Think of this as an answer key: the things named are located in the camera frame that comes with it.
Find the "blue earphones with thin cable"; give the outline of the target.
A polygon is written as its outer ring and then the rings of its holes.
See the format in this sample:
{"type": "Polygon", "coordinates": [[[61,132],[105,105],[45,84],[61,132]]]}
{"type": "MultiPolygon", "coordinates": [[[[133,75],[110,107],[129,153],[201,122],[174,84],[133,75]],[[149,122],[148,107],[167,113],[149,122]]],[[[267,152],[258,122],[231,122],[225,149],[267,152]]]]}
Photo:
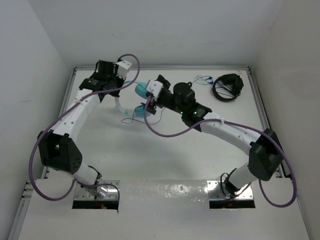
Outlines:
{"type": "MultiPolygon", "coordinates": [[[[209,75],[206,75],[206,76],[197,75],[194,78],[194,81],[192,82],[192,84],[198,83],[204,86],[210,85],[210,84],[213,84],[212,79],[213,78],[209,75]]],[[[147,99],[147,91],[146,91],[147,83],[142,81],[136,81],[135,84],[136,86],[134,88],[134,92],[139,97],[146,100],[147,99]]],[[[115,97],[114,101],[115,101],[115,108],[126,116],[126,118],[120,121],[122,124],[129,125],[129,124],[132,124],[134,121],[143,123],[143,124],[145,123],[144,121],[139,120],[144,118],[144,106],[141,103],[138,106],[136,106],[133,110],[127,110],[121,106],[120,99],[118,97],[115,97]]]]}

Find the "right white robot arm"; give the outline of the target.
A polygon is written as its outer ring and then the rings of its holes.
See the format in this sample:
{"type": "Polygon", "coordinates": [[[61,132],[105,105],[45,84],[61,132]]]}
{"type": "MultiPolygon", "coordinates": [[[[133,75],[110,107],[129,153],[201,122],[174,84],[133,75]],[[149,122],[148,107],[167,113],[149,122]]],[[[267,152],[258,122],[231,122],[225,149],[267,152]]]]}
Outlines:
{"type": "Polygon", "coordinates": [[[232,170],[223,181],[221,191],[234,196],[249,183],[269,181],[285,158],[277,134],[270,128],[264,131],[234,123],[221,117],[196,100],[191,82],[171,84],[162,75],[146,84],[145,113],[156,113],[156,108],[166,108],[180,114],[188,130],[213,135],[240,149],[248,161],[232,170]]]}

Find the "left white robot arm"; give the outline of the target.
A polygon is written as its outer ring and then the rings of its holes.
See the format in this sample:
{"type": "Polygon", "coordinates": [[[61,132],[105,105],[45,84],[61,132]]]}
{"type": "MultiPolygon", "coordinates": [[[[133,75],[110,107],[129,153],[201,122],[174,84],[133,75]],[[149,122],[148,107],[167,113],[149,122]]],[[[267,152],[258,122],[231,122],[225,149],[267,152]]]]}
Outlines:
{"type": "Polygon", "coordinates": [[[39,142],[38,149],[44,166],[62,171],[86,185],[96,183],[99,173],[84,162],[76,140],[88,116],[106,94],[94,94],[85,100],[82,98],[93,92],[122,87],[127,74],[118,73],[120,62],[120,59],[115,63],[99,60],[93,74],[82,81],[69,106],[72,111],[51,127],[39,142]]]}

